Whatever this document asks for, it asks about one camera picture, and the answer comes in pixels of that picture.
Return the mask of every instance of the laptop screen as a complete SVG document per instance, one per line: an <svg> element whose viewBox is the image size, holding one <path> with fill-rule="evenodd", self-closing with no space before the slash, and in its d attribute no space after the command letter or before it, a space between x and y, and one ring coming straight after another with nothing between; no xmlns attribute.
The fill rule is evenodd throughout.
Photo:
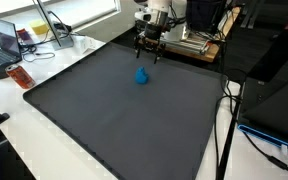
<svg viewBox="0 0 288 180"><path fill-rule="evenodd" d="M14 56L21 56L13 23L0 20L0 47Z"/></svg>

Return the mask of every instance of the black work surface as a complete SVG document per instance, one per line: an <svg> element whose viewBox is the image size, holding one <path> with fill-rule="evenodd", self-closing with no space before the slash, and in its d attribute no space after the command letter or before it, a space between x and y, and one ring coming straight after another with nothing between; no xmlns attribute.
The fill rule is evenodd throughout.
<svg viewBox="0 0 288 180"><path fill-rule="evenodd" d="M24 99L120 179L195 179L222 96L220 75L153 61L109 43ZM135 83L141 66L146 85Z"/></svg>

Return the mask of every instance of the black mat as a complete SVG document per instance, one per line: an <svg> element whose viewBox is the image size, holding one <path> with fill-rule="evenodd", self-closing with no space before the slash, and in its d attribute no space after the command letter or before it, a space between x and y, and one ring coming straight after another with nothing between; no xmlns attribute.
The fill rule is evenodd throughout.
<svg viewBox="0 0 288 180"><path fill-rule="evenodd" d="M222 96L220 75L135 56L109 43L24 99L120 179L195 179ZM146 85L135 83L140 66Z"/></svg>

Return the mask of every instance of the laptop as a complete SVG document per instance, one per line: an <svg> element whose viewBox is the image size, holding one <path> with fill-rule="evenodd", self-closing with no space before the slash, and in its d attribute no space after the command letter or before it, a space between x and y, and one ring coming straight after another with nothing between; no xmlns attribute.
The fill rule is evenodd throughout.
<svg viewBox="0 0 288 180"><path fill-rule="evenodd" d="M288 147L288 82L255 107L242 112L238 122L239 130L278 147Z"/></svg>
<svg viewBox="0 0 288 180"><path fill-rule="evenodd" d="M0 65L6 62L17 63L22 55L17 40L15 25L0 20Z"/></svg>

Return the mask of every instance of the blue toy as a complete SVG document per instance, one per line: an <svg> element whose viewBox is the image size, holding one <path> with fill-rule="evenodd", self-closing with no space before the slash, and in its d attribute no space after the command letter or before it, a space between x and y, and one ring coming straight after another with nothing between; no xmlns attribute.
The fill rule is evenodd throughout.
<svg viewBox="0 0 288 180"><path fill-rule="evenodd" d="M140 67L136 71L135 80L138 84L146 84L148 81L148 75L145 73L144 67Z"/></svg>

